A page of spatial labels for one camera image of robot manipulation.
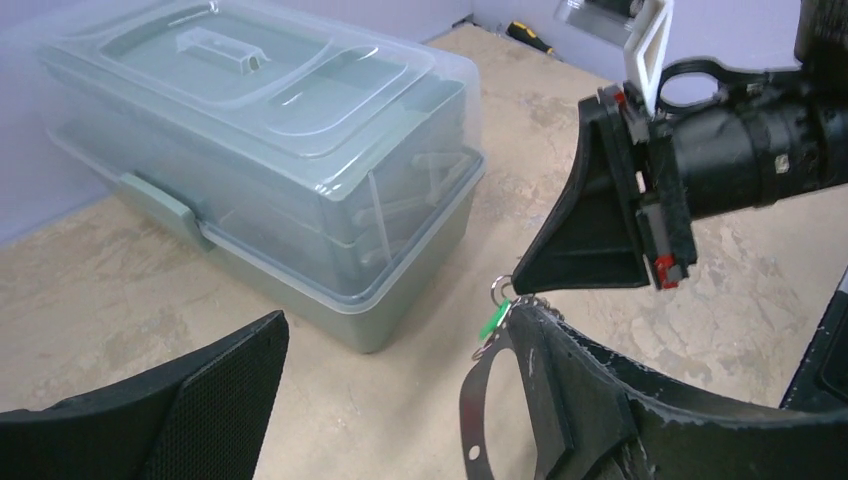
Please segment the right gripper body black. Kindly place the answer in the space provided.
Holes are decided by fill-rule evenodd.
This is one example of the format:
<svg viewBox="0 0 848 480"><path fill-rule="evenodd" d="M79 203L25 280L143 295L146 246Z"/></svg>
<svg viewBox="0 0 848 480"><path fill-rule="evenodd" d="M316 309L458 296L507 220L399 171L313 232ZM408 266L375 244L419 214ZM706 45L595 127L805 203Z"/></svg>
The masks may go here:
<svg viewBox="0 0 848 480"><path fill-rule="evenodd" d="M698 254L672 128L650 115L629 82L599 89L597 99L611 122L608 162L625 219L636 229L637 256L656 289L676 288Z"/></svg>

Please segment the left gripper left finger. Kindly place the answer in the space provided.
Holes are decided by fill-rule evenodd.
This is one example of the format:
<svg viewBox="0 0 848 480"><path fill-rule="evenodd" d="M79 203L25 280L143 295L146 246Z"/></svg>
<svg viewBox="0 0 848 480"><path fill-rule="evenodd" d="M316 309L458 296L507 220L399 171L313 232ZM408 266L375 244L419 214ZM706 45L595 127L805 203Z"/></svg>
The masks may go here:
<svg viewBox="0 0 848 480"><path fill-rule="evenodd" d="M40 411L1 415L4 479L250 479L289 343L280 311Z"/></svg>

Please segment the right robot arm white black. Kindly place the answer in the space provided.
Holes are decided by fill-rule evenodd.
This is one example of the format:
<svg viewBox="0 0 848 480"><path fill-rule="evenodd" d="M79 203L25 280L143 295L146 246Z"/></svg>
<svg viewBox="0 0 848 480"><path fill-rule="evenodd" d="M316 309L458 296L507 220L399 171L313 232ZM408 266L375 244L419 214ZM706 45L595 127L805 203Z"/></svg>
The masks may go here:
<svg viewBox="0 0 848 480"><path fill-rule="evenodd" d="M646 3L627 78L578 105L570 176L510 281L520 295L676 287L695 220L847 181L847 5L800 5L794 69L666 64L671 4Z"/></svg>

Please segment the metal key organizer plate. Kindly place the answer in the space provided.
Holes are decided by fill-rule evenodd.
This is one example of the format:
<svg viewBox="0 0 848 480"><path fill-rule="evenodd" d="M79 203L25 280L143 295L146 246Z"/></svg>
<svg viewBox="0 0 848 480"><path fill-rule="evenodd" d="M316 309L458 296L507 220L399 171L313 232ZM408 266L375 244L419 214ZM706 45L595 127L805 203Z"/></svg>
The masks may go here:
<svg viewBox="0 0 848 480"><path fill-rule="evenodd" d="M573 440L568 432L567 415L556 384L552 348L537 320L558 322L562 316L550 303L536 295L516 297L506 319L485 343L472 354L474 365L463 380L459 394L460 437L466 477L495 479L492 461L497 453L492 446L512 446L519 451L535 445L533 477L547 479L558 469L562 457L569 457ZM502 401L502 395L490 388L497 357L511 351L516 358L519 385L532 436L515 441L497 433L498 422L491 415L500 411L505 417L518 414L517 406Z"/></svg>

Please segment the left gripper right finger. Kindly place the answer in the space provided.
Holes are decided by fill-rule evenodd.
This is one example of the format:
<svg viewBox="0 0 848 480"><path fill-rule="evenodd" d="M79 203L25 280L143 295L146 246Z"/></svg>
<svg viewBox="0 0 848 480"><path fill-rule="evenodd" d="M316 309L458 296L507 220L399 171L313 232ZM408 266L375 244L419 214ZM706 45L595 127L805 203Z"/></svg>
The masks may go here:
<svg viewBox="0 0 848 480"><path fill-rule="evenodd" d="M573 440L547 479L843 479L847 408L766 407L688 385L537 320Z"/></svg>

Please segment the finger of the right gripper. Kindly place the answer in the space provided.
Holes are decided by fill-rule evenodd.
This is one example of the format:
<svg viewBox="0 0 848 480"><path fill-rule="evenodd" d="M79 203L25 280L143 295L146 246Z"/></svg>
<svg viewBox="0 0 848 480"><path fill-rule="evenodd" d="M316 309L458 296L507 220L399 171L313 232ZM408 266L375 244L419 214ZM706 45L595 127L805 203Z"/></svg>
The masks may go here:
<svg viewBox="0 0 848 480"><path fill-rule="evenodd" d="M579 102L578 116L578 143L564 189L511 274L519 295L651 283L618 106L610 97L591 96Z"/></svg>

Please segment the metal split keyring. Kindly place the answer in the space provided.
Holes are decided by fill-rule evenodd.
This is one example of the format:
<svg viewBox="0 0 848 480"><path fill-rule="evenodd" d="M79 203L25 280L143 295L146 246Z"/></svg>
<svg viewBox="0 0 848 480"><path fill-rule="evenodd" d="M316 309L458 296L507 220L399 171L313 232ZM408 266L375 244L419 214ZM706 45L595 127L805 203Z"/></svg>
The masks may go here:
<svg viewBox="0 0 848 480"><path fill-rule="evenodd" d="M503 274L495 278L489 287L489 298L498 308L515 301L511 274Z"/></svg>

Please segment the green capped key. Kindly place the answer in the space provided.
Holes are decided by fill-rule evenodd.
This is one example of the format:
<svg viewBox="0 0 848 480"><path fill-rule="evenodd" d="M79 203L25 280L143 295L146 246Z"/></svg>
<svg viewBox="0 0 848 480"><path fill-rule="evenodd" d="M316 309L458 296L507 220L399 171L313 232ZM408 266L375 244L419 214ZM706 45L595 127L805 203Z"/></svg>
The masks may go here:
<svg viewBox="0 0 848 480"><path fill-rule="evenodd" d="M496 311L485 322L479 332L479 341L481 343L485 343L489 339L489 337L495 332L495 330L503 323L503 321L508 315L510 308L512 307L512 304L512 300L505 298L498 305Z"/></svg>

